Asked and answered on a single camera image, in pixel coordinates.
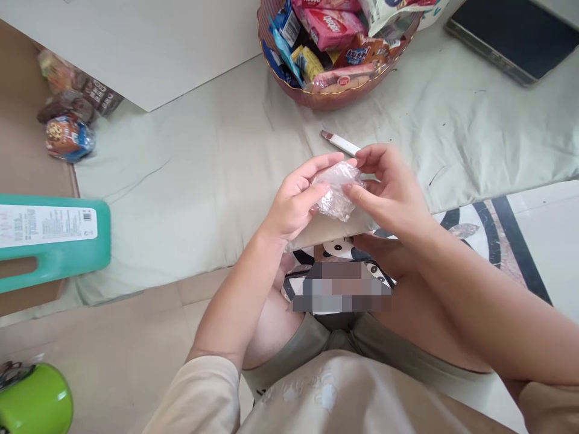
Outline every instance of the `cardboard box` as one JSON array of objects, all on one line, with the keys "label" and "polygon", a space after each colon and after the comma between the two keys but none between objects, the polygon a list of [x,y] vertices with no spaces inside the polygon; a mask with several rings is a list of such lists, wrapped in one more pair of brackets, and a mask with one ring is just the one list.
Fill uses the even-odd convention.
[{"label": "cardboard box", "polygon": [[[31,39],[0,20],[0,192],[78,197],[74,167],[52,158],[36,113],[50,96]],[[0,278],[34,271],[36,260],[0,262]],[[0,294],[0,316],[57,300],[64,281]]]}]

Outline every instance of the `white pen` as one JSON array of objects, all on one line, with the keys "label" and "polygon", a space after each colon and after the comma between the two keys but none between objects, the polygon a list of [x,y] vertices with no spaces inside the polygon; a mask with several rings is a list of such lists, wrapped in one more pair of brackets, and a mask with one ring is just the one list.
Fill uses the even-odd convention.
[{"label": "white pen", "polygon": [[336,134],[328,133],[327,131],[322,130],[321,136],[328,140],[335,147],[339,148],[352,157],[355,157],[356,153],[360,150],[360,148],[358,148],[356,145],[348,142],[346,139],[342,139],[342,137],[337,136]]}]

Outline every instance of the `red basket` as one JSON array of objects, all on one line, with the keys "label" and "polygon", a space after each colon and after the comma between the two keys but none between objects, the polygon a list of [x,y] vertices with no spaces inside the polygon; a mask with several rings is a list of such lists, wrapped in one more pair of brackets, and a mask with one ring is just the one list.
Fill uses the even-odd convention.
[{"label": "red basket", "polygon": [[[273,39],[273,35],[270,33],[268,27],[270,24],[269,17],[274,18],[279,10],[284,6],[285,0],[261,0],[261,7],[258,9],[258,34],[259,34],[259,43],[261,45],[262,52],[264,51],[264,46],[261,43],[262,39],[265,39],[267,45],[277,51],[276,43]],[[283,89],[283,91],[295,102],[304,107],[309,107],[314,110],[337,110],[338,108],[345,107],[350,105],[354,101],[362,98],[363,96],[370,93],[387,75],[396,63],[398,62],[399,57],[406,51],[410,40],[414,37],[418,26],[420,25],[420,20],[422,15],[418,15],[410,28],[405,33],[405,41],[402,42],[401,49],[398,52],[398,55],[394,58],[394,60],[388,65],[383,71],[380,72],[377,76],[372,78],[371,80],[364,83],[362,86],[354,87],[352,89],[347,89],[342,92],[338,93],[311,93],[305,92],[302,89],[296,89],[295,87],[291,87],[288,83],[284,80],[279,78],[274,70],[271,68],[271,65],[267,61],[267,65],[270,67],[270,71],[273,74],[273,77],[276,79],[277,84],[279,87]]]}]

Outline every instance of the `shorts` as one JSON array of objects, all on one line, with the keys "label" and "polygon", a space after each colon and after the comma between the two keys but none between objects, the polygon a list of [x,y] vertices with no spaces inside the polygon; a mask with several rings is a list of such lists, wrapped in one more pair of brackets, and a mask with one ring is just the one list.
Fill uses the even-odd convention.
[{"label": "shorts", "polygon": [[257,400],[270,386],[322,351],[346,350],[393,368],[474,409],[484,408],[496,374],[451,365],[397,335],[369,313],[356,317],[350,330],[330,332],[310,313],[289,342],[263,365],[242,374]]}]

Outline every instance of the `leg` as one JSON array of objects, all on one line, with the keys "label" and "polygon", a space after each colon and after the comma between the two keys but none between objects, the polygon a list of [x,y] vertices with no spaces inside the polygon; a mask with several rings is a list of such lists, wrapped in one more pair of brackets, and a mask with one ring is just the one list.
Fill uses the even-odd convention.
[{"label": "leg", "polygon": [[244,370],[255,369],[275,356],[290,341],[303,321],[303,312],[286,312],[289,303],[280,293],[285,275],[291,271],[293,264],[293,256],[285,253],[259,317],[258,327],[245,352]]},{"label": "leg", "polygon": [[391,310],[372,312],[383,326],[427,353],[451,365],[474,372],[492,369],[464,341],[422,276],[413,268],[411,254],[397,240],[367,234],[354,238],[355,246],[368,252],[397,281]]}]

